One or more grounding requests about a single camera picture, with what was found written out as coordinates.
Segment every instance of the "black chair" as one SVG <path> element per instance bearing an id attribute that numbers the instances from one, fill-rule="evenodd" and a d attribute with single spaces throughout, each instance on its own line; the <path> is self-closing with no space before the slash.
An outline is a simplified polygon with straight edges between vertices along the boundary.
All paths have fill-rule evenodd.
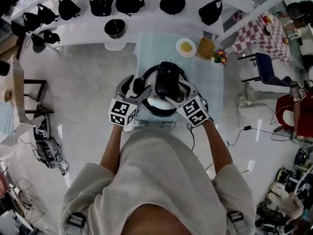
<path id="1" fill-rule="evenodd" d="M 245 58 L 251 58 L 250 61 L 256 61 L 256 64 L 258 66 L 258 71 L 259 71 L 259 76 L 242 80 L 242 82 L 248 82 L 248 81 L 262 81 L 264 84 L 269 84 L 269 85 L 276 85 L 276 86 L 284 86 L 284 87 L 289 87 L 290 82 L 292 79 L 288 76 L 284 77 L 283 79 L 279 79 L 277 76 L 274 74 L 274 69 L 272 65 L 272 60 L 270 56 L 262 53 L 255 53 L 253 55 L 245 56 L 245 57 L 240 57 L 238 60 L 245 59 Z"/>

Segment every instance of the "red and white checkered table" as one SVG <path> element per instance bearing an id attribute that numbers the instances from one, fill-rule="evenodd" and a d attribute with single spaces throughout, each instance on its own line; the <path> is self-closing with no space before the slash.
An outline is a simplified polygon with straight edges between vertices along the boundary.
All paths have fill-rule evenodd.
<path id="1" fill-rule="evenodd" d="M 289 45 L 283 42 L 283 39 L 286 38 L 283 26 L 275 16 L 272 16 L 271 18 L 274 25 L 269 24 L 272 27 L 272 34 L 267 36 L 264 32 L 266 23 L 263 21 L 263 17 L 268 15 L 270 15 L 270 13 L 265 12 L 256 20 L 249 22 L 240 29 L 238 31 L 239 36 L 236 38 L 232 47 L 234 51 L 239 54 L 247 47 L 257 44 L 259 48 L 264 50 L 271 57 L 278 57 L 287 64 L 287 62 L 291 60 L 291 53 Z M 233 19 L 235 22 L 238 22 L 244 16 L 244 12 L 236 12 Z"/>

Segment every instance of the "white floor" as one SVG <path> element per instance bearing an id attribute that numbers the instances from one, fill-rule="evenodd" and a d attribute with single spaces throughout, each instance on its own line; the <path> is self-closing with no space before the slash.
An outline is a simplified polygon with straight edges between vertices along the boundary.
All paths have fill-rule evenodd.
<path id="1" fill-rule="evenodd" d="M 55 111 L 50 115 L 52 135 L 62 142 L 63 152 L 70 164 L 70 172 L 62 176 L 57 169 L 48 169 L 38 162 L 29 144 L 19 143 L 14 147 L 0 147 L 0 158 L 8 166 L 9 174 L 16 182 L 19 178 L 29 180 L 34 187 L 30 193 L 39 197 L 36 204 L 45 213 L 38 222 L 57 232 L 57 223 L 62 197 L 86 162 L 98 163 L 106 147 L 112 125 L 108 120 L 108 107 L 114 95 L 115 86 L 126 76 L 135 74 L 136 57 L 134 45 L 127 45 L 118 52 L 110 52 L 103 45 L 68 47 L 61 55 L 44 50 L 40 54 L 32 46 L 22 51 L 20 63 L 26 78 L 46 79 L 48 86 L 43 94 L 43 105 Z M 275 72 L 279 77 L 290 75 L 297 79 L 295 69 L 275 61 Z M 224 68 L 224 110 L 218 130 L 223 140 L 234 143 L 244 126 L 251 125 L 266 131 L 273 131 L 268 118 L 258 115 L 250 118 L 240 116 L 237 106 L 238 95 L 244 91 L 241 74 L 249 76 L 256 67 L 247 60 L 237 61 L 234 53 Z M 253 82 L 255 88 L 263 91 L 288 92 L 286 88 L 264 87 Z M 25 92 L 35 92 L 37 87 L 25 87 Z M 35 104 L 25 100 L 28 108 Z M 202 127 L 194 129 L 196 145 L 194 152 L 204 168 L 212 163 L 208 141 Z M 186 128 L 178 128 L 177 136 L 188 146 L 192 137 Z M 21 137 L 33 142 L 32 132 Z M 243 174 L 250 185 L 255 203 L 264 197 L 277 170 L 291 166 L 298 146 L 290 141 L 272 141 L 270 134 L 256 130 L 243 131 L 235 146 L 229 148 L 234 164 L 240 171 L 254 164 L 251 172 Z M 208 170 L 213 175 L 213 167 Z"/>

